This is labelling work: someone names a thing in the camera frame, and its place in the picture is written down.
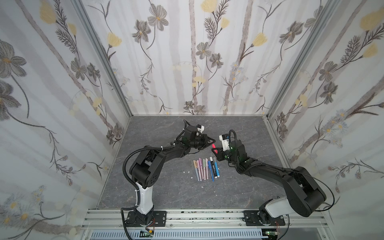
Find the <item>pink highlighter pen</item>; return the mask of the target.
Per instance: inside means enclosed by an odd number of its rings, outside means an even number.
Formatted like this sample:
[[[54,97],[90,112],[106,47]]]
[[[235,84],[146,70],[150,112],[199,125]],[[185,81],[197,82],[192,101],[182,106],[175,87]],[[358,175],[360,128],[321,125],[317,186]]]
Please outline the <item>pink highlighter pen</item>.
[[[215,154],[218,153],[218,150],[217,150],[215,144],[212,144],[212,151],[213,151],[213,153],[215,153]]]

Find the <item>light blue highlighter pen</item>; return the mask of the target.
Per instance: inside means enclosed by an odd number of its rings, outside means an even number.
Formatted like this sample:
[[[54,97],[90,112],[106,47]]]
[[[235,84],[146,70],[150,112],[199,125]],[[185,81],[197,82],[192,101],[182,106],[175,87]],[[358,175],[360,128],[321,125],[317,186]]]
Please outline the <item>light blue highlighter pen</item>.
[[[218,164],[217,164],[217,158],[213,157],[213,161],[214,161],[214,166],[215,166],[216,177],[219,178],[220,177],[220,173],[219,173],[219,168],[218,168]]]

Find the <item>black marker white cap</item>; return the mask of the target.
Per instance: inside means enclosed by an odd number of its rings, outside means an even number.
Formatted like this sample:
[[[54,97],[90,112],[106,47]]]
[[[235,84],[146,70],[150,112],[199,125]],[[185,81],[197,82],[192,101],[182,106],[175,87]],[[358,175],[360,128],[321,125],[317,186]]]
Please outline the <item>black marker white cap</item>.
[[[216,168],[215,168],[215,163],[214,163],[213,157],[210,157],[210,163],[211,163],[211,172],[213,174],[213,179],[216,179],[217,174],[216,174]]]

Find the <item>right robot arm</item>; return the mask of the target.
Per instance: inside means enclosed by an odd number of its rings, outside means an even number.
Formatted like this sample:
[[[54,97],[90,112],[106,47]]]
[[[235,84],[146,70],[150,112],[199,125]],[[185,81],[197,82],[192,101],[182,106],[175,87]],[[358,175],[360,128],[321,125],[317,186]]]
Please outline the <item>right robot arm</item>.
[[[255,221],[260,225],[271,225],[290,214],[309,217],[327,199],[305,168],[283,168],[248,157],[241,141],[225,142],[223,147],[213,147],[212,152],[218,161],[227,161],[240,175],[261,178],[284,189],[285,197],[268,200],[259,207]]]

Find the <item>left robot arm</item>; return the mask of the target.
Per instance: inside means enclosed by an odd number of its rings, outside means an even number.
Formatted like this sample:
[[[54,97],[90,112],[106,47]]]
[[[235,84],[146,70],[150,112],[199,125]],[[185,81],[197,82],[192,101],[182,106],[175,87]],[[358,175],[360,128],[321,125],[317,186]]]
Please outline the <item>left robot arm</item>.
[[[166,162],[183,158],[191,149],[204,150],[216,140],[203,133],[201,125],[186,124],[182,132],[167,147],[145,146],[133,151],[123,162],[122,170],[125,179],[135,188],[136,204],[123,211],[132,211],[129,218],[132,223],[148,225],[154,219],[153,186],[160,177]]]

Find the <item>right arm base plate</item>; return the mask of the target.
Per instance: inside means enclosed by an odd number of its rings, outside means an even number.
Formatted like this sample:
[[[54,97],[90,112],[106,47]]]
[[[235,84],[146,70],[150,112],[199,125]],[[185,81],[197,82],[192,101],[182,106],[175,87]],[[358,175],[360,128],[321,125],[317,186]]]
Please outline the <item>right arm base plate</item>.
[[[265,211],[244,211],[243,221],[248,227],[279,227],[285,226],[284,217],[272,218]]]

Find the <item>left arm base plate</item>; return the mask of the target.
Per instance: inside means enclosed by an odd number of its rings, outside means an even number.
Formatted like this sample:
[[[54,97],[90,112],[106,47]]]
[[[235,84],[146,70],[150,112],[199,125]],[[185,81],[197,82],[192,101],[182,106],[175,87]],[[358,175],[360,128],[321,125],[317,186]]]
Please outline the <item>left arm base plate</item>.
[[[124,223],[127,227],[165,227],[167,220],[166,211],[150,211],[144,215],[138,211],[130,211],[124,218]]]

